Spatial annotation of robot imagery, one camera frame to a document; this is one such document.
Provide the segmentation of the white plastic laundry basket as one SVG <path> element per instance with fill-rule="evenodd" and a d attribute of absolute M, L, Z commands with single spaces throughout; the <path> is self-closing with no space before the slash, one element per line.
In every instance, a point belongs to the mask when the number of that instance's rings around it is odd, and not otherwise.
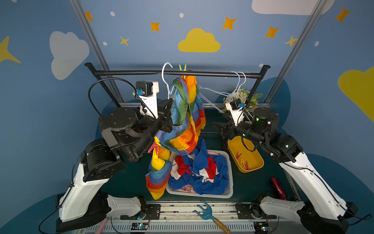
<path fill-rule="evenodd" d="M 207 150 L 209 154 L 217 154 L 221 155 L 226 158 L 227 165 L 228 165 L 228 185 L 225 189 L 225 191 L 220 195 L 212 195 L 212 194 L 203 194 L 200 195 L 198 193 L 190 193 L 190 192 L 182 192 L 173 190 L 170 188 L 170 186 L 167 184 L 166 191 L 171 195 L 178 195 L 178 196 L 187 196 L 187 197 L 200 197 L 200 198 L 212 198 L 212 199 L 229 199 L 233 196 L 233 175 L 232 175 L 232 168 L 231 168 L 231 162 L 230 162 L 230 156 L 225 151 L 219 151 L 219 150 Z"/>

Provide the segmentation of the green clothespin rainbow jacket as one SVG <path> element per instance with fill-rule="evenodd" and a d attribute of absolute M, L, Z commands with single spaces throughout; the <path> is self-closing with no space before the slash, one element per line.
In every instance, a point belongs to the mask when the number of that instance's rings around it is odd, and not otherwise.
<path fill-rule="evenodd" d="M 182 66 L 181 64 L 179 64 L 179 70 L 180 71 L 187 71 L 187 64 L 184 64 L 184 66 Z"/>

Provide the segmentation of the purple silicone spatula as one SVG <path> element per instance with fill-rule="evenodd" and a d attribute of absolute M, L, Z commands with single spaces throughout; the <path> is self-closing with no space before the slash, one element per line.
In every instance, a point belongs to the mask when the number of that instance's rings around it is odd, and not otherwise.
<path fill-rule="evenodd" d="M 105 225 L 106 225 L 107 221 L 108 221 L 108 219 L 104 219 L 104 220 L 100 223 L 99 227 L 96 229 L 96 231 L 95 231 L 94 234 L 101 234 L 102 231 L 103 231 L 103 229 L 105 228 Z"/>

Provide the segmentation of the rainbow striped jacket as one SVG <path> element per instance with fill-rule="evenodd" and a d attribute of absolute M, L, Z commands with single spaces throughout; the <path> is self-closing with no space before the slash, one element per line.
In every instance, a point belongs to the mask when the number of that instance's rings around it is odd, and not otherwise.
<path fill-rule="evenodd" d="M 172 162 L 171 153 L 187 155 L 196 147 L 201 131 L 206 125 L 206 116 L 195 76 L 181 76 L 173 81 L 171 98 L 171 133 L 159 131 L 154 141 L 160 144 L 158 155 L 153 154 L 146 174 L 146 183 L 154 200 L 165 192 Z"/>

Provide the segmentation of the artificial white flowers plant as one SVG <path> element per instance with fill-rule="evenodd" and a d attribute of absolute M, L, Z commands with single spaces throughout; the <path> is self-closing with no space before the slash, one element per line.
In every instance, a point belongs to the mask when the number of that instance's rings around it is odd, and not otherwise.
<path fill-rule="evenodd" d="M 250 91 L 239 88 L 237 91 L 232 92 L 229 96 L 223 99 L 224 103 L 231 102 L 237 98 L 241 100 L 242 103 L 245 103 L 246 99 L 249 97 Z M 256 93 L 251 98 L 251 103 L 247 104 L 246 107 L 249 112 L 253 112 L 256 109 L 255 104 L 259 103 L 259 100 L 263 97 L 263 93 Z"/>

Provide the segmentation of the pink clothespin rainbow jacket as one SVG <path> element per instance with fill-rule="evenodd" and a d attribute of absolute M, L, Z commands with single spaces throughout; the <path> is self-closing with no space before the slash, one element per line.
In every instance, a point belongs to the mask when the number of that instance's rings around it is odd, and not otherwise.
<path fill-rule="evenodd" d="M 154 141 L 153 144 L 151 145 L 151 147 L 149 148 L 148 153 L 153 152 L 153 154 L 158 155 L 159 148 L 160 148 L 160 144 L 157 143 L 156 141 Z"/>

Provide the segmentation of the pink kids jacket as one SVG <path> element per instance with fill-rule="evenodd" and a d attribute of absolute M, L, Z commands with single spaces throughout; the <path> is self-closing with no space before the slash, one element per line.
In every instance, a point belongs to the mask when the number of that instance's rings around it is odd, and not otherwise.
<path fill-rule="evenodd" d="M 182 193 L 195 193 L 195 190 L 191 185 L 185 185 L 181 189 L 178 189 L 176 191 Z"/>

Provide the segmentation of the yellow plastic tray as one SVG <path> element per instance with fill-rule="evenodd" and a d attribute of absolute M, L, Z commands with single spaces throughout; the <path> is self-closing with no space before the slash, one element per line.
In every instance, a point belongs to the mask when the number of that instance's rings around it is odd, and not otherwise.
<path fill-rule="evenodd" d="M 254 152 L 248 151 L 243 145 L 241 139 L 241 137 L 237 136 L 233 140 L 228 141 L 228 151 L 233 158 L 238 170 L 246 174 L 263 168 L 265 162 L 260 153 L 257 150 Z M 241 157 L 243 157 L 245 161 L 248 161 L 250 170 L 246 170 L 245 166 L 241 164 L 240 159 L 236 159 L 237 152 L 242 154 Z"/>

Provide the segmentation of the blue red white jacket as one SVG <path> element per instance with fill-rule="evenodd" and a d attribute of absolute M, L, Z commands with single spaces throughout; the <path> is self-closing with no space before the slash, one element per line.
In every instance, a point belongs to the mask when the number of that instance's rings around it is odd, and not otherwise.
<path fill-rule="evenodd" d="M 191 153 L 173 159 L 168 185 L 173 190 L 191 185 L 200 195 L 220 195 L 228 185 L 227 172 L 226 158 L 209 154 L 206 141 L 200 138 Z"/>

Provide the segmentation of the blue garden fork tool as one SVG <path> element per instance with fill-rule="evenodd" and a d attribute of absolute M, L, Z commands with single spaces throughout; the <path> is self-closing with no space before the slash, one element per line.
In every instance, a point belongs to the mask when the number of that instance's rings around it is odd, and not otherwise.
<path fill-rule="evenodd" d="M 205 204 L 206 208 L 202 207 L 201 205 L 197 205 L 197 207 L 199 207 L 202 210 L 202 213 L 200 213 L 197 210 L 194 210 L 193 212 L 196 213 L 203 220 L 211 219 L 222 231 L 224 231 L 226 234 L 230 234 L 231 230 L 227 226 L 225 226 L 220 220 L 216 219 L 213 216 L 211 206 L 207 204 L 203 199 L 201 200 L 201 202 Z"/>

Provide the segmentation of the yellow clothespin top blue jacket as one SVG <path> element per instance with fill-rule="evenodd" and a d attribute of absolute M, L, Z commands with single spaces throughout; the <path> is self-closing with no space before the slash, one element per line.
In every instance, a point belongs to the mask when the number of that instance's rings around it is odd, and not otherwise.
<path fill-rule="evenodd" d="M 245 165 L 245 164 L 246 164 L 246 161 L 244 160 L 243 157 L 240 158 L 240 162 L 241 162 L 242 165 Z"/>

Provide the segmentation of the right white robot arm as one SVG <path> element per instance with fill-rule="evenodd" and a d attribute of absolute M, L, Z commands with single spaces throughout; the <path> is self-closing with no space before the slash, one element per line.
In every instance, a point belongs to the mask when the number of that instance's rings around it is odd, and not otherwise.
<path fill-rule="evenodd" d="M 258 212 L 298 222 L 312 234 L 346 233 L 350 227 L 348 219 L 356 215 L 357 206 L 334 192 L 292 136 L 279 132 L 279 119 L 270 108 L 258 107 L 251 122 L 244 120 L 242 111 L 235 110 L 228 122 L 213 122 L 212 126 L 223 140 L 241 137 L 259 146 L 308 197 L 303 202 L 259 196 L 253 201 Z"/>

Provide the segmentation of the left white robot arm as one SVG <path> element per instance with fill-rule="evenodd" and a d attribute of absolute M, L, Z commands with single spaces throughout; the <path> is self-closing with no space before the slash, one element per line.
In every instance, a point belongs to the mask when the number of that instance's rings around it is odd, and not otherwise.
<path fill-rule="evenodd" d="M 148 206 L 143 196 L 116 198 L 100 189 L 125 168 L 125 161 L 138 162 L 160 130 L 172 131 L 172 103 L 170 98 L 158 104 L 157 118 L 140 119 L 128 107 L 99 117 L 102 137 L 90 142 L 79 156 L 76 175 L 59 200 L 58 234 L 93 226 L 107 217 L 146 216 Z"/>

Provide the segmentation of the white wire hanger pink jacket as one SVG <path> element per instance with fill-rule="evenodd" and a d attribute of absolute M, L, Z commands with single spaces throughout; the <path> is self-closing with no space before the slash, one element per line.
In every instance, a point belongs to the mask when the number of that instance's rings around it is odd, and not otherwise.
<path fill-rule="evenodd" d="M 223 116 L 226 119 L 228 118 L 228 120 L 230 120 L 232 118 L 232 113 L 231 113 L 232 111 L 234 111 L 234 115 L 238 114 L 238 116 L 240 114 L 245 115 L 246 112 L 248 114 L 250 114 L 249 111 L 250 110 L 253 111 L 254 106 L 256 106 L 258 104 L 257 99 L 262 97 L 262 94 L 255 94 L 251 97 L 250 101 L 248 101 L 248 103 L 246 103 L 246 101 L 249 99 L 250 92 L 241 88 L 241 86 L 243 84 L 245 84 L 245 82 L 246 82 L 246 75 L 243 72 L 238 73 L 238 72 L 232 71 L 232 73 L 236 74 L 239 77 L 239 81 L 238 81 L 237 86 L 234 87 L 234 89 L 231 93 L 218 92 L 218 91 L 215 91 L 215 90 L 211 90 L 209 88 L 203 88 L 203 87 L 199 86 L 200 89 L 209 90 L 209 91 L 217 93 L 221 96 L 225 96 L 225 98 L 224 98 L 225 108 L 220 109 L 214 103 L 212 103 L 209 99 L 207 99 L 203 94 L 200 95 L 203 100 L 205 100 L 207 103 L 211 104 L 215 109 L 218 110 L 218 112 L 223 114 Z M 235 102 L 237 100 L 239 101 L 238 110 L 234 110 L 233 108 L 229 109 L 228 107 L 230 106 L 230 103 Z"/>

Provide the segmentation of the white hanger rainbow jacket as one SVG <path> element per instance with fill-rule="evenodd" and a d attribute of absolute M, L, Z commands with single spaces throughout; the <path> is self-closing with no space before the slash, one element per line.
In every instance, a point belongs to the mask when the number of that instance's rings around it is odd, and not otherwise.
<path fill-rule="evenodd" d="M 161 69 L 161 79 L 162 79 L 162 82 L 166 86 L 167 99 L 171 98 L 172 92 L 174 91 L 174 87 L 173 87 L 170 75 L 166 74 L 166 71 L 168 68 L 171 68 L 171 69 L 173 68 L 173 65 L 170 62 L 164 63 Z"/>

